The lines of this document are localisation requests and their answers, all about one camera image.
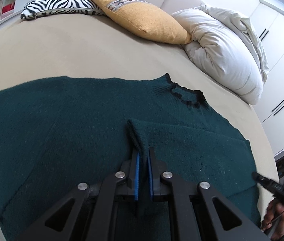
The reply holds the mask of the yellow cushion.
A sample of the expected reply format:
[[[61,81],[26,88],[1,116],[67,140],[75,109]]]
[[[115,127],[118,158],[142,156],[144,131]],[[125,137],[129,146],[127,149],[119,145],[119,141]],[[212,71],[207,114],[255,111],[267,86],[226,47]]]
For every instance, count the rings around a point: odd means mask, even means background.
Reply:
[[[185,45],[191,35],[167,12],[144,0],[92,0],[115,23],[138,37]]]

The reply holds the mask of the beige round bed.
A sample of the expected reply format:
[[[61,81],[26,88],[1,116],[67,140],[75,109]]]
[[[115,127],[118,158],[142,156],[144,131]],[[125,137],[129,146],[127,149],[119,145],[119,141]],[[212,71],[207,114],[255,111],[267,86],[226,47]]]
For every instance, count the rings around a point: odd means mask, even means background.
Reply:
[[[111,19],[83,14],[21,21],[0,30],[0,91],[54,77],[151,81],[199,90],[207,103],[249,141],[256,171],[277,180],[271,146],[254,109],[204,74],[182,46],[151,42]],[[258,186],[260,218],[271,195]]]

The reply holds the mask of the dark green knit sweater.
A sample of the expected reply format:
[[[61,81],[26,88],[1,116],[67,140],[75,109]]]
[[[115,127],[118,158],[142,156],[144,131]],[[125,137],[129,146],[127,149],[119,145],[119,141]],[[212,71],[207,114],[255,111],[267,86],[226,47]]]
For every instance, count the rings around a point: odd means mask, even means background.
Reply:
[[[207,181],[259,225],[250,143],[199,90],[151,81],[54,77],[0,91],[0,226],[14,240],[80,182],[141,156],[138,207],[121,207],[119,233],[170,237],[168,207],[150,203],[147,156],[189,182]]]

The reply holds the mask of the white folded duvet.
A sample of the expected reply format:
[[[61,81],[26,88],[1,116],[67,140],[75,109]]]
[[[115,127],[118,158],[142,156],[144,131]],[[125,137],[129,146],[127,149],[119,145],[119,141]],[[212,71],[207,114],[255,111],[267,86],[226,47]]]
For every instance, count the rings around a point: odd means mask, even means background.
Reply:
[[[192,37],[192,42],[184,46],[189,59],[246,103],[257,104],[269,67],[250,19],[206,5],[180,10],[172,16]]]

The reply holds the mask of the zebra print pillow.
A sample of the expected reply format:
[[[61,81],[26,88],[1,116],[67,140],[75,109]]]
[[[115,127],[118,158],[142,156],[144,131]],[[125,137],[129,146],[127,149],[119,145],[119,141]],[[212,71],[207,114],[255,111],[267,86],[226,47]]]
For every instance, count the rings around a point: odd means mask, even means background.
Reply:
[[[56,14],[102,15],[105,13],[92,0],[31,0],[21,12],[21,20],[35,20]]]

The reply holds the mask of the white wardrobe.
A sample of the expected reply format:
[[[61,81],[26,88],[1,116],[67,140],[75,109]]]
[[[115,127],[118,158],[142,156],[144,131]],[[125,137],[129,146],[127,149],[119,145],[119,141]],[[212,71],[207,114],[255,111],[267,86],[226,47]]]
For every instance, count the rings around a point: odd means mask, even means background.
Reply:
[[[284,157],[284,0],[259,0],[251,23],[269,64],[268,79],[254,109],[276,160]]]

